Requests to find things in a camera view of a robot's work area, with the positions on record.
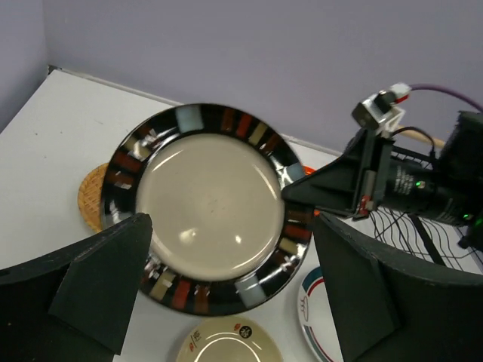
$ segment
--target woven placemat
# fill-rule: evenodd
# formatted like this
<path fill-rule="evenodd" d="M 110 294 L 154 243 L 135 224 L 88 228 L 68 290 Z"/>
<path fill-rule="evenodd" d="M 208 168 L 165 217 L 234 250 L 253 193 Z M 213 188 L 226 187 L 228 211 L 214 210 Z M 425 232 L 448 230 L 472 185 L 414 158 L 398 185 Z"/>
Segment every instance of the woven placemat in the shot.
<path fill-rule="evenodd" d="M 101 164 L 82 180 L 78 188 L 77 205 L 82 218 L 95 232 L 103 228 L 100 224 L 100 190 L 103 187 L 107 164 Z"/>

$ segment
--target purple wall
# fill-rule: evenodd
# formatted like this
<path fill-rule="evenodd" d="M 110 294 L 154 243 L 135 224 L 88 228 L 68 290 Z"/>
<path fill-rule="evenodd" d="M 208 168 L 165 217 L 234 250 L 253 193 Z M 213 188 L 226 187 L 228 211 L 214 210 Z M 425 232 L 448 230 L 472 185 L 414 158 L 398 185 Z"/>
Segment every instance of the purple wall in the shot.
<path fill-rule="evenodd" d="M 397 81 L 483 100 L 481 0 L 44 0 L 44 11 L 49 63 L 237 106 L 333 149 L 357 129 L 352 107 Z M 446 138 L 462 108 L 418 94 L 404 123 Z"/>
<path fill-rule="evenodd" d="M 0 1 L 0 132 L 47 75 L 42 0 Z"/>

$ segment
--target purple cable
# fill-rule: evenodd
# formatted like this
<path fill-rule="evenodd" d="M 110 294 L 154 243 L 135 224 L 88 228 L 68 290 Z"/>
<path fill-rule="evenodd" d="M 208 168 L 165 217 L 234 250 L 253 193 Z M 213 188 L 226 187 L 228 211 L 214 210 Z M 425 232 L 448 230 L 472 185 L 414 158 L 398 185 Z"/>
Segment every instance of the purple cable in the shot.
<path fill-rule="evenodd" d="M 483 106 L 481 106 L 481 104 L 465 96 L 464 94 L 450 88 L 442 87 L 441 85 L 435 84 L 412 84 L 410 85 L 410 87 L 412 91 L 436 91 L 444 94 L 449 94 L 450 96 L 456 97 L 459 100 L 468 103 L 470 106 L 477 109 L 480 113 L 483 113 Z"/>

